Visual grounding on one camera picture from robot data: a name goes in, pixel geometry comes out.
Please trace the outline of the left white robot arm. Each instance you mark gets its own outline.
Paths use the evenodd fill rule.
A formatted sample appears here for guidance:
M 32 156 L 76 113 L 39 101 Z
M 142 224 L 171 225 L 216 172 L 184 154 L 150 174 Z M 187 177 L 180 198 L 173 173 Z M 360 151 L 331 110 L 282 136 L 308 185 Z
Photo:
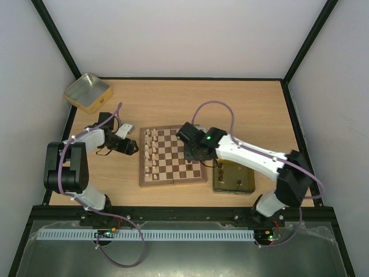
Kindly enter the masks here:
M 90 182 L 88 154 L 108 149 L 125 155 L 138 152 L 135 140 L 127 137 L 134 125 L 123 123 L 118 114 L 101 112 L 99 119 L 81 133 L 47 146 L 44 187 L 77 201 L 87 211 L 103 211 L 111 206 L 110 198 Z

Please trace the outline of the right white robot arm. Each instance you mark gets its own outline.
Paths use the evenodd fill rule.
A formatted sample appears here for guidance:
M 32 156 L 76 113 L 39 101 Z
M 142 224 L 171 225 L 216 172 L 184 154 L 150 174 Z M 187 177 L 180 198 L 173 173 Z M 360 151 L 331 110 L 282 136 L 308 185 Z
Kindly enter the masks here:
M 186 122 L 176 136 L 197 161 L 222 159 L 235 162 L 276 181 L 276 188 L 260 195 L 251 208 L 252 221 L 264 226 L 285 207 L 299 208 L 312 183 L 313 175 L 298 151 L 289 154 L 273 152 L 237 140 L 218 128 L 207 132 Z

